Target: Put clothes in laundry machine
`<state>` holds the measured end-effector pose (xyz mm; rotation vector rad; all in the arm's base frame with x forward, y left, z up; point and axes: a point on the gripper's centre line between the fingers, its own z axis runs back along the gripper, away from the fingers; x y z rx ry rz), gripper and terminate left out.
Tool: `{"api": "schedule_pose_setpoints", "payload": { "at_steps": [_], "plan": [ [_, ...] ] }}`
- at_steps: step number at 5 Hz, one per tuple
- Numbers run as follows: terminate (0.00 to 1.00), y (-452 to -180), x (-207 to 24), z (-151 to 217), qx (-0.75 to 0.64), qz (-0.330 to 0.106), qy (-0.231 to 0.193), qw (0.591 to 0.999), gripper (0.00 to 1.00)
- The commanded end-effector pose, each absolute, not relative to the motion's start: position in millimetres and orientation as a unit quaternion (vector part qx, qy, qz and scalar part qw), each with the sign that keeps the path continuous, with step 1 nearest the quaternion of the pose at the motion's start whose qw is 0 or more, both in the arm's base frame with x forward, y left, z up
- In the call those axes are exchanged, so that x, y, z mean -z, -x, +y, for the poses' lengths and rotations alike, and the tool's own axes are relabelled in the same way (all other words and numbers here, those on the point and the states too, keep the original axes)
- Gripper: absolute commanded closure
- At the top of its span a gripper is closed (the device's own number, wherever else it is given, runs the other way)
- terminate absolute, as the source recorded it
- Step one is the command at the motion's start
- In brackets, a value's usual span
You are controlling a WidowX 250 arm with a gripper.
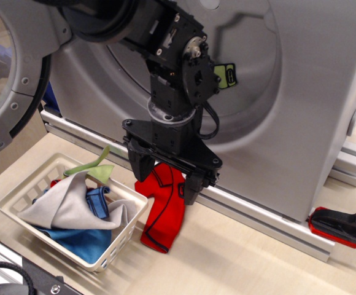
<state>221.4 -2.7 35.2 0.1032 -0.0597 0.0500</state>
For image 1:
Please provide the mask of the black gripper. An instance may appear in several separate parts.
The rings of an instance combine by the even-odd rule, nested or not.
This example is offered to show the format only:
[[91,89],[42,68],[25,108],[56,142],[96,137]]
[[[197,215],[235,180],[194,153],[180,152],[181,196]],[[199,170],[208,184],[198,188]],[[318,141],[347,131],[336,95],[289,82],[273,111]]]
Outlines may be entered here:
[[125,119],[124,142],[131,169],[140,182],[152,172],[155,162],[163,162],[186,174],[184,204],[193,205],[199,193],[219,180],[222,160],[187,124],[172,127],[155,121]]

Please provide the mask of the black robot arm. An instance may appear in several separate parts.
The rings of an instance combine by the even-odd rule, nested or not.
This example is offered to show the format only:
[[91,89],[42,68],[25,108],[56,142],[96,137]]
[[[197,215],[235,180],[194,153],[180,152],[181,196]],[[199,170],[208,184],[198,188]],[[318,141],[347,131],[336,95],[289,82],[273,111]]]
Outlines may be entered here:
[[201,23],[174,1],[49,1],[72,32],[89,42],[119,42],[141,54],[150,73],[149,121],[122,123],[132,171],[145,181],[156,162],[185,174],[183,198],[192,205],[214,185],[222,160],[205,144],[203,114],[219,117],[209,99],[219,92]]

